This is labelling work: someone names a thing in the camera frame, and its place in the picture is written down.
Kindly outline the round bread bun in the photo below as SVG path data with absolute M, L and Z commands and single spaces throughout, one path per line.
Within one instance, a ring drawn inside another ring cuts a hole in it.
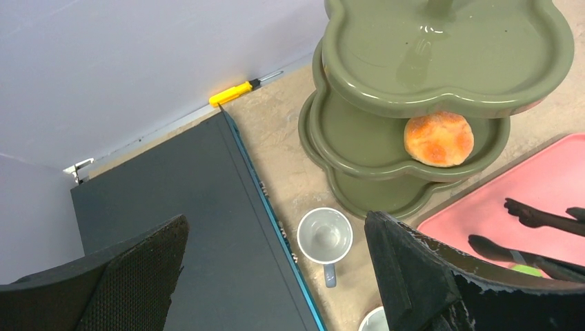
M 471 126 L 460 114 L 440 111 L 413 117 L 405 125 L 405 150 L 428 166 L 458 166 L 470 156 L 474 145 Z

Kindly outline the green three-tier stand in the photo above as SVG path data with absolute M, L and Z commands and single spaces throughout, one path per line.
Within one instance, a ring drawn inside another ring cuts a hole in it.
M 552 93 L 574 57 L 552 1 L 326 1 L 313 55 L 315 91 L 298 123 L 306 154 L 357 217 L 408 217 L 432 194 L 492 164 L 510 118 Z M 406 150 L 416 119 L 462 116 L 475 145 L 433 165 Z

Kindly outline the black metal tongs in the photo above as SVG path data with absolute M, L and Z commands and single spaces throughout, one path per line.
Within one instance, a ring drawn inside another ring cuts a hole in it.
M 517 243 L 513 247 L 501 245 L 479 234 L 468 235 L 469 246 L 481 257 L 510 264 L 527 265 L 540 269 L 545 275 L 560 281 L 584 282 L 584 259 L 579 263 L 561 258 L 560 252 L 568 251 L 564 239 L 576 243 L 584 241 L 584 208 L 569 207 L 565 215 L 539 210 L 512 198 L 505 198 L 507 213 L 528 228 L 522 236 L 513 235 Z

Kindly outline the green macaron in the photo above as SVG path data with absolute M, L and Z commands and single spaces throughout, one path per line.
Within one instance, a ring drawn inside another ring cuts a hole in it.
M 514 270 L 516 272 L 521 272 L 521 273 L 524 273 L 524 274 L 529 274 L 529 275 L 534 276 L 534 277 L 544 277 L 544 274 L 543 274 L 543 272 L 540 269 L 534 268 L 534 267 L 530 267 L 530 266 L 527 266 L 527 265 L 515 264 L 515 265 L 512 265 L 510 267 L 510 269 L 511 270 Z

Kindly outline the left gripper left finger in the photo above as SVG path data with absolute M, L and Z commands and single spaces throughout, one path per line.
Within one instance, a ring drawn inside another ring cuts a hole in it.
M 163 330 L 190 226 L 135 238 L 1 286 L 2 330 Z

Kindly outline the pink serving tray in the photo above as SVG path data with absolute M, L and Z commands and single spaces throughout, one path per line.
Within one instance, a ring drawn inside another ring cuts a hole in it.
M 584 135 L 570 134 L 417 227 L 464 270 L 584 281 Z

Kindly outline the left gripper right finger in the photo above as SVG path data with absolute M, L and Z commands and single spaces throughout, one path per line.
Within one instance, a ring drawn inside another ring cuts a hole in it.
M 364 231 L 391 330 L 584 329 L 583 281 L 494 265 L 386 212 L 369 212 Z

